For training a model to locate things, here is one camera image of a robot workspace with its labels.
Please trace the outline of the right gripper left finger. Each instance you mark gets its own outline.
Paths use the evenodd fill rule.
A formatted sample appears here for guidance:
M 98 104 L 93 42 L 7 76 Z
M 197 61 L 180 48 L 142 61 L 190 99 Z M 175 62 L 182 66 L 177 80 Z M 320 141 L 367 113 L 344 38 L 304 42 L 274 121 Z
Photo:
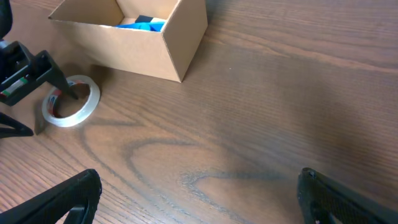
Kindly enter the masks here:
M 92 223 L 102 185 L 94 169 L 87 169 L 1 214 L 2 224 Z

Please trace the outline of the blue plastic block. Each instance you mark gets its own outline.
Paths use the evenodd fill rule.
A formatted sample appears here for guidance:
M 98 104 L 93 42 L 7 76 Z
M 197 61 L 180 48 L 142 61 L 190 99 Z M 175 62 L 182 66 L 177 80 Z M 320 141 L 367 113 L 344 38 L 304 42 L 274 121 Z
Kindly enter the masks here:
M 160 32 L 165 23 L 165 19 L 139 15 L 137 18 L 124 18 L 116 27 Z

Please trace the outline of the large clear tape roll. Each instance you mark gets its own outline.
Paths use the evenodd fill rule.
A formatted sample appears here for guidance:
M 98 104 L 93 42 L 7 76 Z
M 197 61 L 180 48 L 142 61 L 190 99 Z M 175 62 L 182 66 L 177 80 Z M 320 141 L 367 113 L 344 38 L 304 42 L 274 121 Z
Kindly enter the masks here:
M 77 84 L 86 84 L 90 88 L 90 94 L 85 104 L 74 114 L 67 116 L 65 118 L 57 118 L 54 113 L 54 105 L 57 98 L 62 94 L 62 92 L 53 87 L 49 94 L 44 98 L 42 102 L 42 114 L 44 119 L 61 128 L 68 128 L 80 124 L 86 118 L 88 118 L 92 112 L 96 109 L 100 101 L 100 88 L 98 85 L 88 76 L 84 75 L 74 75 L 67 78 L 69 86 L 74 86 Z

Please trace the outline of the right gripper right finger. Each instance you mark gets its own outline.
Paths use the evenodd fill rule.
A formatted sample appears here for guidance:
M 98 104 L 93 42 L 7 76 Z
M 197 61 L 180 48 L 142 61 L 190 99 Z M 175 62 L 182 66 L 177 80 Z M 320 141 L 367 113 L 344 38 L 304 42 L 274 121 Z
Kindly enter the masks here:
M 297 198 L 305 223 L 397 223 L 396 211 L 309 167 L 298 176 Z

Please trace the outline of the brown cardboard box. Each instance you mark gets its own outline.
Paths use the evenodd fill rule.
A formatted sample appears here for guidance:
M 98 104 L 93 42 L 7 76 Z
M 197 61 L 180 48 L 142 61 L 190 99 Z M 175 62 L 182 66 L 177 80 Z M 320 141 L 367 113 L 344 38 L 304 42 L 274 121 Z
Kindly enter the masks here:
M 139 15 L 160 32 L 116 27 Z M 205 0 L 64 0 L 52 24 L 97 65 L 181 82 L 208 26 Z

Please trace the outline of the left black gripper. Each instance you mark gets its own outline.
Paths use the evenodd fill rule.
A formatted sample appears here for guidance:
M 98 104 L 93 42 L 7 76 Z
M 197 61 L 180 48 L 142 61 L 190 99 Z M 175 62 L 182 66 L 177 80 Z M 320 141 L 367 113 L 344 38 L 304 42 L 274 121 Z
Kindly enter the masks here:
M 14 106 L 45 82 L 78 99 L 65 74 L 46 50 L 34 55 L 18 41 L 1 40 L 1 103 Z M 1 113 L 1 124 L 6 126 L 1 128 L 1 139 L 34 135 L 29 127 L 4 113 Z

